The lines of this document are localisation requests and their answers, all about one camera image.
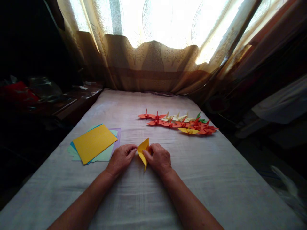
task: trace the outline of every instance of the purple paper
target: purple paper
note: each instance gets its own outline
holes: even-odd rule
[[[113,128],[113,129],[110,129],[110,130],[114,130],[114,131],[117,131],[117,141],[114,142],[114,146],[113,146],[113,149],[112,149],[112,154],[110,156],[110,159],[115,151],[115,149],[117,149],[120,145],[121,145],[121,132],[122,132],[122,129],[121,128]]]

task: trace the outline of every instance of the left hand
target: left hand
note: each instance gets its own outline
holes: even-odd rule
[[[106,171],[117,178],[123,171],[128,168],[137,151],[137,148],[138,147],[134,144],[126,144],[118,147],[114,151]]]

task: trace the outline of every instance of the white bedsheet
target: white bedsheet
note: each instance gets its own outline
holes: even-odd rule
[[[147,126],[145,112],[196,116],[200,109],[182,96],[104,90],[44,164],[0,213],[0,229],[46,229],[106,168],[71,161],[70,142],[91,126],[122,128],[121,144],[139,145],[149,137],[171,154],[172,167],[225,229],[304,229],[221,132],[187,136],[178,130]],[[180,229],[181,224],[161,181],[136,155],[96,212],[90,229]]]

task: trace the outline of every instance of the bed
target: bed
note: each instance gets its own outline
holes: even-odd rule
[[[196,116],[187,97],[105,89],[76,127],[0,212],[0,229],[46,229],[104,170],[108,162],[83,166],[66,149],[91,126],[121,127],[121,145],[149,137],[171,154],[172,167],[225,229],[304,229],[304,223],[278,197],[228,139],[188,136],[178,130],[147,126],[137,115]],[[160,179],[136,155],[96,212],[89,229],[181,229]]]

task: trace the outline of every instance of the sheer curtain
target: sheer curtain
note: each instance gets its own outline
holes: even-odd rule
[[[63,37],[87,77],[112,89],[177,94],[199,92],[284,2],[58,0]]]

